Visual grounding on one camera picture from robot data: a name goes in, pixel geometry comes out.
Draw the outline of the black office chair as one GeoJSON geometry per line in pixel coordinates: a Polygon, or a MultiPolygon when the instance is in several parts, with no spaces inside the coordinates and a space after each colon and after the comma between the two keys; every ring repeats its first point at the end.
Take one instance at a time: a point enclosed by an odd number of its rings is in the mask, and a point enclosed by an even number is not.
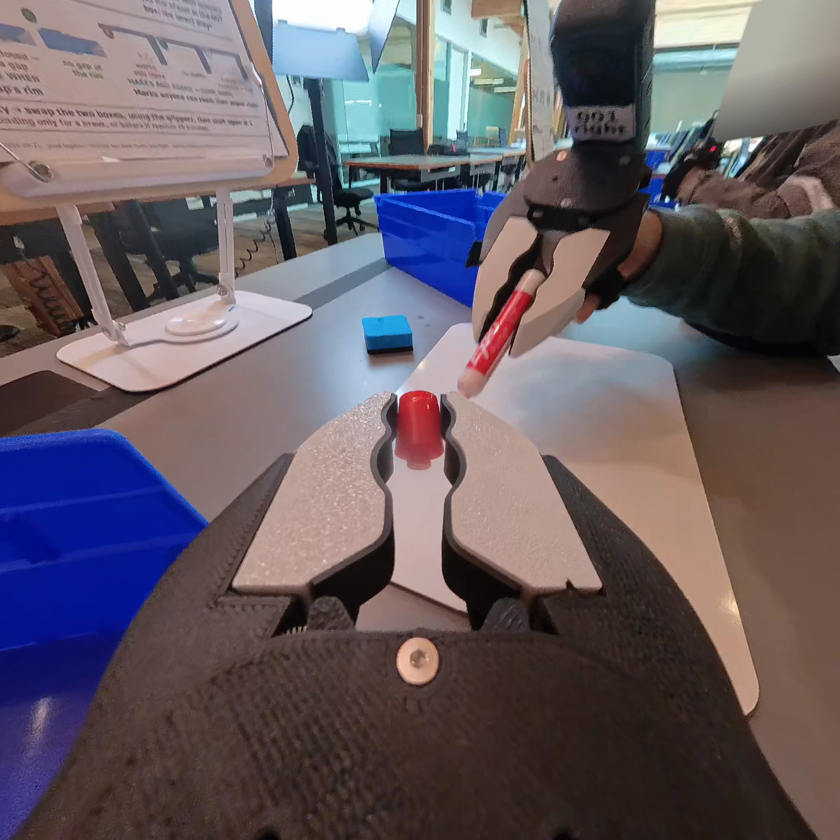
{"type": "Polygon", "coordinates": [[[359,236],[367,229],[378,231],[377,223],[364,217],[362,213],[362,204],[373,201],[374,193],[366,187],[343,185],[332,142],[326,139],[325,144],[325,158],[321,163],[316,130],[311,124],[305,123],[297,132],[298,171],[314,181],[317,198],[323,208],[327,207],[328,198],[324,192],[325,185],[330,184],[332,210],[343,212],[342,216],[333,218],[336,228],[347,228],[354,236],[359,236]]]}

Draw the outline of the black table mat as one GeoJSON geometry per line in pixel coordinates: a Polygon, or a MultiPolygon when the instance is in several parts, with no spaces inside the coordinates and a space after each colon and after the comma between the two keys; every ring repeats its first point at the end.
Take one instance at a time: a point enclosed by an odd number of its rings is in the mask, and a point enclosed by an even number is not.
{"type": "Polygon", "coordinates": [[[98,393],[53,371],[38,371],[1,385],[1,436],[98,393]]]}

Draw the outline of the hanging black panel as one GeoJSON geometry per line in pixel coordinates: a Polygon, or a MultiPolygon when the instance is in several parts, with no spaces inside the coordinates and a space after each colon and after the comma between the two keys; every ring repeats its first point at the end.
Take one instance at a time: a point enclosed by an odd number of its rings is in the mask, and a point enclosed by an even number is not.
{"type": "Polygon", "coordinates": [[[373,1],[368,26],[370,40],[371,68],[376,72],[388,35],[391,33],[392,25],[399,6],[398,0],[375,0],[373,1]]]}

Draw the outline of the long wooden desk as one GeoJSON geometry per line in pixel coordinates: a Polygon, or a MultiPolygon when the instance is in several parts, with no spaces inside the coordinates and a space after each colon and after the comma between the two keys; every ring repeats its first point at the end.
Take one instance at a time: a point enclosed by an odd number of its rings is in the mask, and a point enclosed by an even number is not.
{"type": "Polygon", "coordinates": [[[495,188],[501,176],[503,165],[513,164],[519,173],[525,162],[526,150],[518,147],[475,148],[466,154],[398,154],[361,156],[342,162],[347,169],[348,186],[363,181],[362,174],[368,172],[380,184],[380,193],[387,194],[395,181],[411,180],[419,184],[436,186],[446,180],[459,180],[470,186],[495,188]]]}

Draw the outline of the blue whiteboard eraser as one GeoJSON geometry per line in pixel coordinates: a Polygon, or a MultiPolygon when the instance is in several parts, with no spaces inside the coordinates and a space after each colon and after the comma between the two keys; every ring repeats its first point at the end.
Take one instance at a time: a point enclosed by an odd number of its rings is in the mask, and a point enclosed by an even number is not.
{"type": "Polygon", "coordinates": [[[405,315],[365,317],[361,323],[367,354],[413,352],[413,331],[405,315]]]}

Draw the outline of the red marker cap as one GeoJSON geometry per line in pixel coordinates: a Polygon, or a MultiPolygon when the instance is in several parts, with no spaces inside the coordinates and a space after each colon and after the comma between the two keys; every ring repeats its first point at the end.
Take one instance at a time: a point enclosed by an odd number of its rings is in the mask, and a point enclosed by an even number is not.
{"type": "Polygon", "coordinates": [[[426,470],[444,451],[438,397],[426,391],[402,394],[397,408],[395,456],[409,469],[426,470]]]}

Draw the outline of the person's right forearm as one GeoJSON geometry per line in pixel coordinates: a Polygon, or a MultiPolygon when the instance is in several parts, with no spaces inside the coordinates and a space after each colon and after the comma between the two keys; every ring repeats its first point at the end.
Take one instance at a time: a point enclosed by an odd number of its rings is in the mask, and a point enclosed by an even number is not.
{"type": "Polygon", "coordinates": [[[839,212],[783,219],[688,206],[623,295],[753,352],[839,352],[839,212]]]}

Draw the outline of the blue plastic bin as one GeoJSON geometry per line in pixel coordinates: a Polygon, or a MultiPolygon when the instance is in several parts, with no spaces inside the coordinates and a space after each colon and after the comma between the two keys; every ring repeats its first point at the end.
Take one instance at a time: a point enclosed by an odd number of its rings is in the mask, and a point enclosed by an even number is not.
{"type": "Polygon", "coordinates": [[[470,252],[505,198],[467,189],[375,196],[386,261],[470,307],[477,277],[470,252]]]}
{"type": "Polygon", "coordinates": [[[68,755],[142,603],[207,520],[122,435],[4,437],[1,837],[68,755]]]}

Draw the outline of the white whiteboard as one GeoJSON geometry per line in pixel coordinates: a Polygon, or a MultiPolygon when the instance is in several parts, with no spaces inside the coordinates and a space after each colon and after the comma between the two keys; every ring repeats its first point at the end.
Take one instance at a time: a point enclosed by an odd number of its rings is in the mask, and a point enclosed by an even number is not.
{"type": "MultiPolygon", "coordinates": [[[[451,327],[396,392],[455,389],[475,349],[467,323],[451,327]]],[[[547,339],[505,360],[475,400],[565,465],[666,567],[728,670],[743,711],[760,685],[732,590],[673,366],[651,353],[547,339]]],[[[443,458],[429,469],[395,461],[392,582],[459,613],[466,606],[440,569],[443,458]]]]}

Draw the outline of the grey tilted panel stand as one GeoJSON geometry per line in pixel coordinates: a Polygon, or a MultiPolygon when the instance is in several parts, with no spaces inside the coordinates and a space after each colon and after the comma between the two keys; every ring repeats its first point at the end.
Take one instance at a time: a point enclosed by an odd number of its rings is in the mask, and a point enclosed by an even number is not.
{"type": "MultiPolygon", "coordinates": [[[[272,66],[283,76],[299,77],[310,103],[311,124],[316,130],[318,156],[326,155],[328,138],[322,104],[324,81],[368,81],[369,74],[358,39],[343,29],[327,30],[277,22],[274,29],[272,66]]],[[[325,185],[327,207],[324,213],[324,237],[328,245],[338,242],[335,211],[325,185]]]]}

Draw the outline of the instruction sheet board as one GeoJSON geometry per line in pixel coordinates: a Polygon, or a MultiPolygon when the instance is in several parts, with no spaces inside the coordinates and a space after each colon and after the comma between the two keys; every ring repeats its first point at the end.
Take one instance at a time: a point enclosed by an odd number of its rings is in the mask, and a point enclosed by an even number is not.
{"type": "Polygon", "coordinates": [[[2,1],[2,210],[274,186],[297,145],[250,2],[2,1]]]}

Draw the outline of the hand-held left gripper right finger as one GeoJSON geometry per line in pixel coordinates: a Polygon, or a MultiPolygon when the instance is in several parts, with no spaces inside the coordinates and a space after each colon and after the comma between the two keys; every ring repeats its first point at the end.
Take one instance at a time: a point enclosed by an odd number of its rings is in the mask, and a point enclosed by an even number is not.
{"type": "Polygon", "coordinates": [[[531,615],[562,592],[596,594],[603,584],[537,446],[486,408],[442,396],[444,500],[442,572],[483,624],[514,599],[531,615]]]}

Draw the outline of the white red-label whiteboard marker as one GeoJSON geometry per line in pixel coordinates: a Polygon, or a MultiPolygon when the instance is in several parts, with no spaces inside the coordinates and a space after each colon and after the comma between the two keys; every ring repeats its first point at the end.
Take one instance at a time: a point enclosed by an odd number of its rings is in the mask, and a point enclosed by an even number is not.
{"type": "Polygon", "coordinates": [[[519,323],[545,279],[537,269],[529,269],[523,274],[458,378],[457,391],[461,396],[472,399],[484,389],[503,355],[509,351],[519,323]]]}

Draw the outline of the wooden post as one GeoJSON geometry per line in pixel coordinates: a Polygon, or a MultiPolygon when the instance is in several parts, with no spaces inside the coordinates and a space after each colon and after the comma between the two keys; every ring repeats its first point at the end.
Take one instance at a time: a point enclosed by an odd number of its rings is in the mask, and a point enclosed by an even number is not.
{"type": "Polygon", "coordinates": [[[435,1],[415,1],[415,99],[416,128],[423,137],[424,152],[434,138],[435,1]]]}

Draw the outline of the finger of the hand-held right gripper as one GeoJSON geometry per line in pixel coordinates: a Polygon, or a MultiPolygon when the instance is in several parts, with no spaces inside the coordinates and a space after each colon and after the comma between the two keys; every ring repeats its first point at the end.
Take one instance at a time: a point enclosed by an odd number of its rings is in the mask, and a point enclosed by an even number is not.
{"type": "Polygon", "coordinates": [[[478,343],[509,299],[525,269],[532,267],[539,231],[527,217],[493,217],[478,252],[471,326],[478,343]]]}
{"type": "Polygon", "coordinates": [[[609,238],[588,228],[560,239],[552,254],[552,268],[544,275],[527,270],[516,294],[528,303],[512,336],[510,356],[517,358],[561,332],[583,306],[584,283],[609,238]]]}

